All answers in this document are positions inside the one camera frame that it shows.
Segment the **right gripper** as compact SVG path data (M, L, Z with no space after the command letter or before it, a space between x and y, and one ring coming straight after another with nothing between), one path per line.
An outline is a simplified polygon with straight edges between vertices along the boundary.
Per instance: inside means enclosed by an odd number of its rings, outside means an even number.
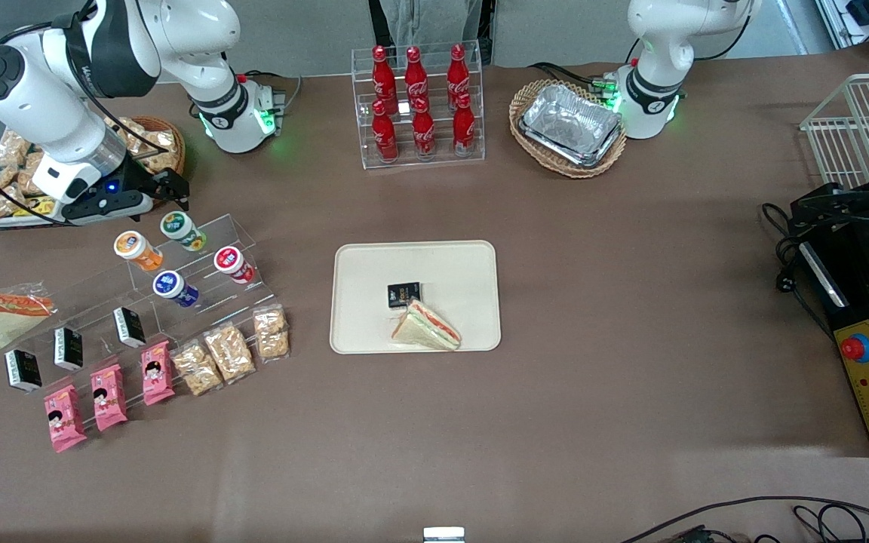
M106 176L85 165L69 180L61 198L61 217L73 225L110 219L137 221L148 212L173 208L189 212L189 183L175 170L152 175L138 162L124 162Z

